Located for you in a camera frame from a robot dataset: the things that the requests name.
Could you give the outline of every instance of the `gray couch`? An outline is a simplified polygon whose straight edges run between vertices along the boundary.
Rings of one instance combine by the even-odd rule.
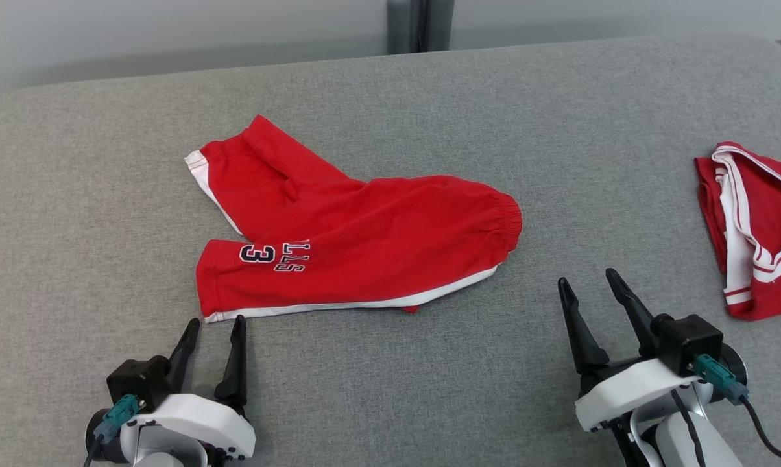
[[[105,376],[198,316],[208,239],[237,239],[183,163],[256,115],[355,178],[452,174],[515,197],[494,277],[398,310],[249,322],[245,465],[620,465],[575,419],[556,280],[614,359],[637,344],[604,268],[653,313],[698,313],[749,364],[781,446],[781,317],[725,313],[692,159],[781,160],[781,47],[741,36],[386,56],[79,82],[0,95],[0,466],[80,465]],[[186,388],[221,378],[206,325]],[[708,411],[745,465],[781,465],[742,408]]]

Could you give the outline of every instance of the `printed number 3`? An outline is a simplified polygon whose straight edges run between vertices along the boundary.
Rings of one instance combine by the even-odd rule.
[[[266,245],[257,250],[255,245],[245,245],[240,248],[240,260],[245,263],[272,263],[275,261],[275,248]]]

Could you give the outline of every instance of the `white wall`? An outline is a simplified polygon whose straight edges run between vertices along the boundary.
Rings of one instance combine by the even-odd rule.
[[[456,0],[452,48],[687,32],[781,39],[781,0]],[[0,90],[385,53],[385,0],[0,0]]]
[[[0,0],[0,90],[385,53],[385,0]]]
[[[452,49],[706,32],[781,40],[781,0],[456,0],[452,31]]]

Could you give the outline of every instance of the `elastic waistband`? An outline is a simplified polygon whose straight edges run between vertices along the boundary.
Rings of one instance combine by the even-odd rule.
[[[505,193],[500,194],[500,208],[503,210],[503,235],[506,237],[508,251],[518,247],[520,232],[523,230],[523,215],[518,202]]]

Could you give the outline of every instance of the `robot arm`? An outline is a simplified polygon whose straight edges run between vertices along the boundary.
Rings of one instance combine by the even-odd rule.
[[[181,394],[189,357],[194,352],[200,322],[191,320],[180,342],[166,359],[129,360],[111,376],[108,387],[114,402],[133,395],[144,408],[130,417],[115,437],[92,449],[94,429],[107,410],[88,424],[88,453],[97,461],[138,467],[220,467],[226,461],[252,457],[255,432],[243,406],[246,387],[246,322],[238,317],[232,328],[232,349],[224,378],[215,387],[215,401]]]
[[[705,405],[725,395],[693,371],[696,357],[711,355],[747,384],[745,366],[723,344],[722,332],[696,315],[654,318],[614,269],[607,269],[607,281],[640,344],[639,357],[616,363],[592,337],[566,278],[559,280],[572,359],[581,375],[575,402],[581,428],[610,429],[628,467],[696,467],[697,450],[707,466],[741,465],[704,413]],[[643,429],[652,420],[660,423]]]

